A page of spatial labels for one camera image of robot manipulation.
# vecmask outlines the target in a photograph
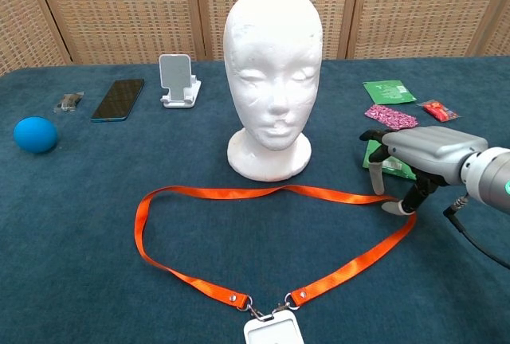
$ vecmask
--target mannequin nose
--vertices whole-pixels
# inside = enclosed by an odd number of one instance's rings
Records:
[[[273,115],[283,115],[288,112],[288,99],[285,89],[281,85],[277,85],[273,89],[273,95],[269,104],[269,113]]]

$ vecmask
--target black cable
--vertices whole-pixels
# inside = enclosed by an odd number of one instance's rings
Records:
[[[490,259],[494,260],[496,263],[500,264],[501,266],[507,268],[508,270],[510,270],[510,264],[505,262],[504,260],[498,258],[497,256],[495,256],[494,254],[492,254],[491,252],[488,252],[485,248],[481,247],[474,239],[472,236],[470,236],[466,231],[465,231],[465,227],[464,225],[457,219],[457,217],[455,216],[455,211],[452,209],[452,207],[450,206],[448,209],[446,209],[444,212],[443,212],[443,215],[445,217],[447,217],[449,219],[450,222],[452,222],[452,225],[455,226],[455,228],[459,231],[459,233],[461,233],[465,239],[468,240],[468,242],[470,244],[472,244],[473,246],[475,246],[482,254],[486,255],[487,257],[489,257]]]

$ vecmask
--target white badge holder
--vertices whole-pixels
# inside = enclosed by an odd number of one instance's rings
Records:
[[[183,54],[159,56],[159,76],[168,95],[161,97],[165,108],[192,108],[197,100],[201,81],[191,74],[191,59]]]
[[[245,340],[246,344],[304,344],[296,316],[289,310],[249,320]]]

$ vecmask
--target phone stand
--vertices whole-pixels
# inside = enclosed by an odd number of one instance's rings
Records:
[[[197,100],[201,81],[191,74],[191,59],[184,54],[159,56],[161,87],[168,95],[161,97],[165,108],[192,108]]]

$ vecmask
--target blue ball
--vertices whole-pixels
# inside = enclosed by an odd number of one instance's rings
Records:
[[[57,144],[57,129],[47,119],[28,117],[14,128],[14,141],[32,153],[43,153]]]

